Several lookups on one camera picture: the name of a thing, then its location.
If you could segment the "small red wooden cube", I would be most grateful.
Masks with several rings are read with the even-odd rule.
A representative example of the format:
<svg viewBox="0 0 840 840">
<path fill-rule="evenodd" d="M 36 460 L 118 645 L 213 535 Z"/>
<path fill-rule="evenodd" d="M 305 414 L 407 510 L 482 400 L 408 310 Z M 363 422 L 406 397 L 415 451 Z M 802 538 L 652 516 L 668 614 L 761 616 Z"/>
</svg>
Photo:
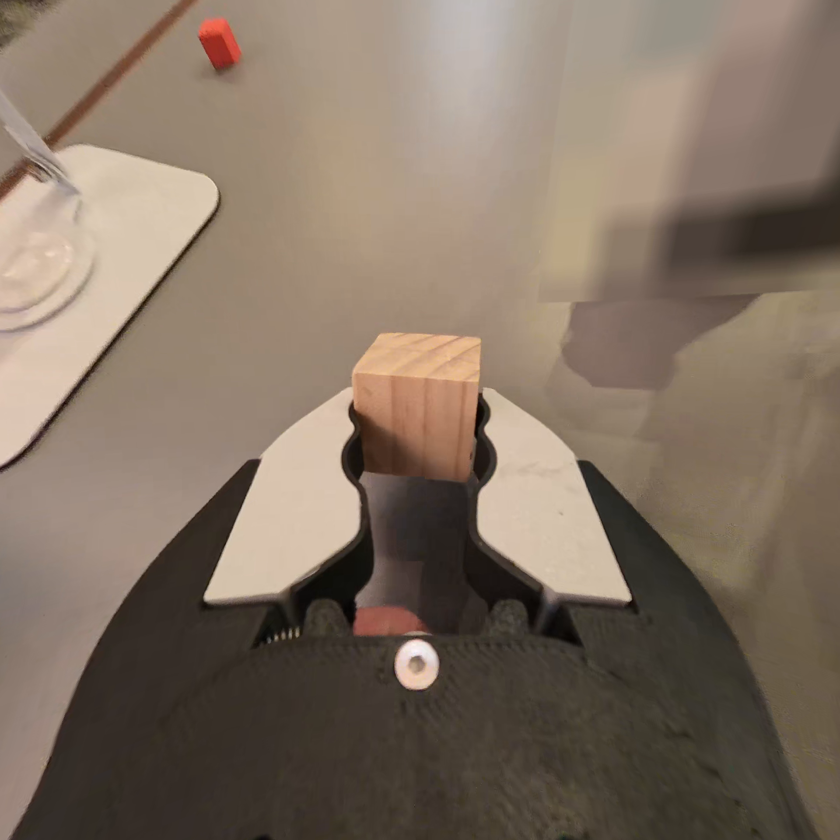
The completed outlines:
<svg viewBox="0 0 840 840">
<path fill-rule="evenodd" d="M 198 38 L 215 70 L 225 70 L 239 63 L 242 50 L 225 18 L 205 19 L 198 29 Z"/>
</svg>

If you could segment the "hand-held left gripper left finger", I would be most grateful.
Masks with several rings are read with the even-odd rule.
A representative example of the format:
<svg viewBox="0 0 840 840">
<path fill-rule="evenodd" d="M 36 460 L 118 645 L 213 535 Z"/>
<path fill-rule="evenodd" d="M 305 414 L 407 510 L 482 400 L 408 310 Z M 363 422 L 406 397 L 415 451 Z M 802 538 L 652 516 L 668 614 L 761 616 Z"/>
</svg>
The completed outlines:
<svg viewBox="0 0 840 840">
<path fill-rule="evenodd" d="M 278 605 L 295 625 L 312 602 L 327 599 L 351 621 L 374 565 L 363 469 L 346 387 L 262 453 L 204 603 Z"/>
</svg>

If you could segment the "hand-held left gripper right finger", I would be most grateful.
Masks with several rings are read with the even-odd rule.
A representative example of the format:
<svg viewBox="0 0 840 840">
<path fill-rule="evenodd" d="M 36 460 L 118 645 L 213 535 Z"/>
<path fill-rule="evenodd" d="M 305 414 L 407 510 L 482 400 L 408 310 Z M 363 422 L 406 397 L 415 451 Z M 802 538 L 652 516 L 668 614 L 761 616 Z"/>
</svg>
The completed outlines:
<svg viewBox="0 0 840 840">
<path fill-rule="evenodd" d="M 631 605 L 579 461 L 559 436 L 485 387 L 474 455 L 466 579 L 488 610 L 518 602 L 529 628 L 547 632 L 569 605 Z"/>
</svg>

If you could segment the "medium plain wooden cube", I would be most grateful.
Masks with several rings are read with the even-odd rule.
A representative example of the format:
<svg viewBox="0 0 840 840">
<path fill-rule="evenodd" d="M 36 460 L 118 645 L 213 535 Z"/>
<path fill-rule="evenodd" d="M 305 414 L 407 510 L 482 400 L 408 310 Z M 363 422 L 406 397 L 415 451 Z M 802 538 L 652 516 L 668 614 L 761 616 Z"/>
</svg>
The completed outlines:
<svg viewBox="0 0 840 840">
<path fill-rule="evenodd" d="M 466 483 L 480 390 L 481 340 L 382 332 L 352 371 L 364 469 Z"/>
</svg>

